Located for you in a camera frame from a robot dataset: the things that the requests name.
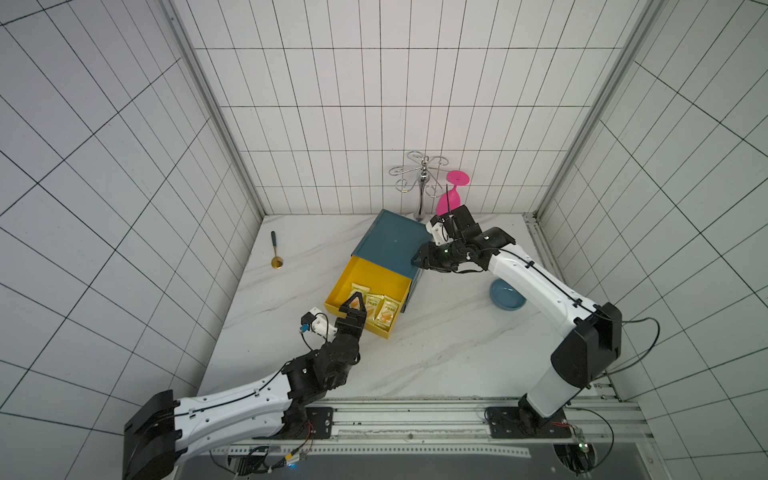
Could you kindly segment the yellow cookie packet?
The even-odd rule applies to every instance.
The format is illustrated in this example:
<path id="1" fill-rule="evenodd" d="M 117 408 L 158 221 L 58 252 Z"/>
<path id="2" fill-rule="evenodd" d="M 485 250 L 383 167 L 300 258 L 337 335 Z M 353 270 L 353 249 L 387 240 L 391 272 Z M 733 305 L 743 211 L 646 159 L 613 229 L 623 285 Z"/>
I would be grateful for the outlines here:
<path id="1" fill-rule="evenodd" d="M 360 292 L 362 295 L 362 298 L 365 299 L 368 293 L 370 292 L 370 288 L 357 283 L 352 283 L 350 295 L 353 296 L 356 292 Z"/>
<path id="2" fill-rule="evenodd" d="M 376 313 L 384 300 L 383 295 L 369 293 L 365 298 L 365 306 L 367 310 L 367 319 L 372 319 L 376 316 Z"/>
<path id="3" fill-rule="evenodd" d="M 374 317 L 374 324 L 384 330 L 389 330 L 400 310 L 400 303 L 396 300 L 383 296 L 380 307 Z"/>

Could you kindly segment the yellow top drawer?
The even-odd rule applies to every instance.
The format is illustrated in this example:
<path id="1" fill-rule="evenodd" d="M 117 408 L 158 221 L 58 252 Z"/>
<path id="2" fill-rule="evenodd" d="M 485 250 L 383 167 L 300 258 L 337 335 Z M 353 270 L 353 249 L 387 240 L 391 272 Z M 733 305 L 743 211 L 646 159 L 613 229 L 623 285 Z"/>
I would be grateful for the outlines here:
<path id="1" fill-rule="evenodd" d="M 341 306 L 355 293 L 363 295 L 365 329 L 388 339 L 405 309 L 412 280 L 362 258 L 352 256 L 325 301 L 328 312 L 344 317 Z"/>

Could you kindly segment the teal drawer cabinet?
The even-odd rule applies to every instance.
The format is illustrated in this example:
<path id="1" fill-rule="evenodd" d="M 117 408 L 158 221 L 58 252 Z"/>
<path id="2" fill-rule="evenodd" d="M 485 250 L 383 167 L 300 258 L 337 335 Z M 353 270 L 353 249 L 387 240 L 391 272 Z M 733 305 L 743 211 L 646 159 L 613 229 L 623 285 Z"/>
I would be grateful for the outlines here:
<path id="1" fill-rule="evenodd" d="M 431 240 L 425 224 L 382 209 L 352 256 L 408 278 L 411 288 L 402 303 L 406 308 L 421 276 L 421 270 L 412 264 L 412 259 Z"/>

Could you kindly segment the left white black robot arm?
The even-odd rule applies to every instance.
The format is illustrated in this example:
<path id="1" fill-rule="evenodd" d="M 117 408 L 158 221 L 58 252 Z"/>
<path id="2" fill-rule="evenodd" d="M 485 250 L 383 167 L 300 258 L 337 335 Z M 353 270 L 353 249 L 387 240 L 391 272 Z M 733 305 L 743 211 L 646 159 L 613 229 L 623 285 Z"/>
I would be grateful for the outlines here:
<path id="1" fill-rule="evenodd" d="M 122 478 L 162 479 L 176 465 L 214 448 L 302 432 L 307 405 L 344 385 L 359 362 L 366 320 L 364 297 L 355 291 L 334 322 L 318 309 L 303 316 L 303 326 L 324 342 L 275 373 L 198 397 L 177 398 L 171 390 L 153 395 L 125 423 Z"/>

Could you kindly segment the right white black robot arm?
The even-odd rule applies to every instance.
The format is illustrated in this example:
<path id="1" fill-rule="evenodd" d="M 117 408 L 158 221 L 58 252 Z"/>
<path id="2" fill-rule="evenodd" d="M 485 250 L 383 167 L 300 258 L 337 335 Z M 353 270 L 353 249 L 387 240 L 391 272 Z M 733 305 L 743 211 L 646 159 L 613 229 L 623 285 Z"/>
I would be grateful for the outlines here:
<path id="1" fill-rule="evenodd" d="M 420 247 L 413 265 L 459 273 L 461 264 L 471 262 L 518 291 L 562 337 L 550 355 L 550 367 L 517 406 L 515 427 L 525 436 L 539 433 L 620 355 L 620 310 L 565 285 L 498 227 L 457 229 L 432 220 L 426 230 L 432 240 Z"/>

